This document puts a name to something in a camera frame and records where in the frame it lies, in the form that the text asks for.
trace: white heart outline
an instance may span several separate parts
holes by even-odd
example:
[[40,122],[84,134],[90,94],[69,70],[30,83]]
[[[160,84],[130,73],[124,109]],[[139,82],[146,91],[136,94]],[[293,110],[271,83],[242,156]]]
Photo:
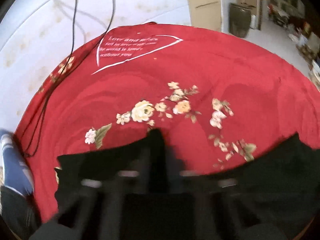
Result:
[[[172,45],[174,45],[174,44],[177,44],[177,43],[179,43],[179,42],[183,41],[183,39],[180,39],[180,38],[178,38],[178,37],[176,37],[176,36],[171,36],[171,35],[155,35],[155,36],[166,36],[166,37],[172,37],[172,38],[175,38],[175,39],[176,39],[176,41],[175,41],[175,42],[173,42],[173,43],[170,43],[169,45],[165,45],[165,46],[160,47],[160,48],[158,48],[158,49],[154,49],[154,50],[152,50],[152,51],[150,51],[150,52],[147,52],[147,53],[141,54],[141,55],[139,55],[139,56],[137,56],[137,57],[129,58],[129,59],[126,59],[126,60],[121,61],[121,62],[117,62],[117,63],[111,64],[111,65],[107,65],[107,66],[105,66],[105,67],[103,67],[103,68],[101,68],[101,69],[97,70],[96,72],[92,73],[92,75],[93,75],[93,74],[95,74],[95,73],[97,73],[97,72],[99,72],[99,71],[101,71],[101,70],[104,70],[104,69],[106,69],[106,68],[108,68],[108,67],[111,67],[111,66],[115,66],[115,65],[122,64],[122,63],[124,63],[124,62],[127,62],[127,61],[133,60],[133,59],[135,59],[135,58],[138,58],[138,57],[141,57],[141,56],[144,56],[144,55],[147,55],[147,54],[153,53],[153,52],[155,52],[155,51],[157,51],[157,50],[164,49],[164,48],[166,48],[166,47],[172,46]],[[98,66],[99,66],[99,49],[100,49],[100,45],[101,45],[102,41],[103,41],[103,39],[101,40],[101,42],[100,42],[100,44],[99,44],[99,46],[98,46],[98,48],[97,48],[97,65],[98,65]]]

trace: sock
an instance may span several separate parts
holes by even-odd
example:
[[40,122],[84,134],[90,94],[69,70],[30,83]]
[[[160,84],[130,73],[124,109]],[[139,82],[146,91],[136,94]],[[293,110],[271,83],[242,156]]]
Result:
[[9,132],[0,130],[1,150],[3,156],[4,186],[26,197],[34,190],[33,177],[30,169]]

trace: cord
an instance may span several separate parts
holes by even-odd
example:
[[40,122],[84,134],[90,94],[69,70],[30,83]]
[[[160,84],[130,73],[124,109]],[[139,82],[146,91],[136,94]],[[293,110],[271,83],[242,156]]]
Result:
[[[35,129],[34,129],[33,133],[32,133],[31,140],[30,140],[27,148],[26,148],[25,150],[23,150],[25,157],[33,157],[33,156],[36,154],[36,152],[38,151],[39,143],[40,143],[41,131],[42,131],[43,122],[44,122],[44,117],[45,117],[45,112],[46,112],[47,105],[48,105],[48,102],[49,102],[49,99],[50,99],[52,93],[55,91],[55,89],[56,89],[74,70],[76,70],[76,68],[78,68],[78,66],[86,59],[86,57],[94,50],[94,48],[97,47],[97,46],[100,44],[101,40],[104,38],[104,36],[105,36],[105,35],[107,34],[107,32],[109,31],[110,26],[111,26],[111,24],[112,24],[112,22],[113,22],[113,18],[114,18],[115,11],[116,11],[116,0],[112,0],[112,14],[111,14],[111,19],[110,19],[110,22],[109,22],[109,25],[108,25],[106,31],[102,34],[102,37],[98,40],[98,42],[95,44],[95,46],[84,56],[84,58],[78,63],[78,65],[77,65],[72,71],[70,71],[70,72],[67,74],[67,76],[65,77],[65,79],[63,79],[61,82],[59,82],[59,81],[60,81],[60,78],[61,78],[61,76],[62,76],[62,73],[63,73],[63,71],[65,70],[65,68],[67,67],[67,65],[68,65],[68,63],[69,63],[69,61],[70,61],[70,58],[71,58],[71,56],[72,56],[72,54],[73,54],[73,50],[74,50],[74,44],[75,44],[75,20],[76,20],[77,5],[78,5],[78,0],[75,0],[75,8],[74,8],[73,19],[72,19],[72,47],[71,47],[71,53],[69,54],[68,60],[67,60],[66,64],[64,65],[64,67],[63,67],[60,75],[58,76],[55,84],[51,87],[51,89],[48,90],[48,92],[47,92],[47,94],[46,94],[47,97],[46,97],[46,99],[45,99],[45,102],[44,102],[43,108],[42,108],[42,110],[41,110],[41,113],[40,113],[40,115],[39,115],[39,117],[38,117],[38,120],[37,120],[37,122],[36,122],[36,126],[35,126]],[[23,131],[21,137],[24,136],[25,132],[27,131],[29,125],[31,124],[31,122],[32,122],[32,120],[33,120],[33,117],[30,119],[30,121],[29,121],[29,123],[27,124],[25,130]],[[36,148],[35,148],[34,152],[33,152],[32,154],[30,154],[30,153],[27,153],[27,151],[29,150],[29,148],[30,148],[30,146],[31,146],[31,144],[32,144],[32,141],[33,141],[33,139],[34,139],[34,136],[35,136],[35,133],[36,133],[36,130],[37,130],[37,127],[38,127],[39,122],[40,122],[40,128],[39,128],[39,135],[38,135],[37,145],[36,145]]]

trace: wire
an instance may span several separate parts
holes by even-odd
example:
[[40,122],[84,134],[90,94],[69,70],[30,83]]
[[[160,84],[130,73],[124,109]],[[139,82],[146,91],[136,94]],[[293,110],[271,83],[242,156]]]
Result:
[[[44,105],[43,105],[43,107],[42,107],[41,113],[40,113],[40,115],[39,115],[39,117],[38,117],[38,120],[37,120],[37,122],[36,122],[36,126],[35,126],[35,129],[34,129],[33,133],[32,133],[31,140],[30,140],[27,148],[26,148],[25,150],[23,150],[25,157],[33,157],[33,156],[36,154],[36,152],[38,151],[39,144],[40,144],[41,131],[42,131],[43,123],[44,123],[44,117],[45,117],[47,105],[48,105],[48,102],[49,102],[49,99],[50,99],[52,93],[55,91],[55,89],[56,89],[74,70],[76,70],[76,69],[78,68],[78,66],[87,58],[87,56],[89,56],[89,54],[94,50],[94,48],[97,47],[97,46],[100,44],[101,40],[104,38],[104,36],[105,36],[105,35],[107,34],[107,32],[109,31],[110,26],[111,26],[111,24],[112,24],[112,22],[113,22],[113,18],[114,18],[115,12],[116,12],[116,0],[112,0],[112,14],[111,14],[110,22],[109,22],[109,25],[108,25],[106,31],[102,34],[102,37],[98,40],[98,42],[95,44],[95,46],[94,46],[94,47],[84,56],[84,58],[77,64],[77,66],[76,66],[72,71],[70,71],[70,72],[67,74],[67,76],[66,76],[63,80],[61,80],[61,82],[59,82],[59,81],[60,81],[60,78],[61,78],[61,76],[62,76],[62,73],[63,73],[63,71],[65,70],[65,68],[67,67],[67,65],[68,65],[68,63],[69,63],[69,61],[70,61],[70,58],[71,58],[71,56],[72,56],[72,54],[73,54],[73,50],[74,50],[74,44],[75,44],[75,20],[76,20],[77,5],[78,5],[78,0],[75,0],[75,8],[74,8],[73,19],[72,19],[72,47],[71,47],[71,52],[70,52],[70,54],[69,54],[69,56],[68,56],[68,60],[67,60],[66,64],[64,65],[62,71],[60,72],[60,75],[58,76],[56,82],[55,82],[54,85],[51,87],[51,89],[48,90],[48,92],[47,92],[47,94],[46,94],[47,97],[46,97],[46,99],[45,99],[45,102],[44,102]],[[21,137],[23,137],[23,136],[25,135],[25,132],[27,131],[29,125],[31,124],[34,116],[32,116],[32,118],[30,119],[30,121],[29,121],[29,123],[27,124],[25,130],[23,131]],[[31,144],[32,144],[32,141],[33,141],[33,139],[34,139],[34,136],[35,136],[35,133],[36,133],[36,130],[37,130],[37,127],[38,127],[39,122],[40,122],[40,127],[39,127],[39,135],[38,135],[38,140],[37,140],[36,148],[35,148],[35,150],[33,151],[33,153],[30,154],[30,153],[27,153],[27,151],[29,150],[29,148],[30,148],[30,146],[31,146]]]

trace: red bedsheet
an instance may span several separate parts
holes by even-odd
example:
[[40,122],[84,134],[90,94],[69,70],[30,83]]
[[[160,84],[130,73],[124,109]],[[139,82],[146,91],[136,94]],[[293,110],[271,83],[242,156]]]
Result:
[[[39,149],[28,158],[43,221],[57,210],[57,156],[125,145],[150,128],[160,127],[178,157],[199,173],[242,165],[295,132],[320,148],[319,92],[261,47],[188,26],[123,26],[111,30],[79,65],[98,40],[75,51],[49,100]],[[61,66],[16,130],[23,149]]]

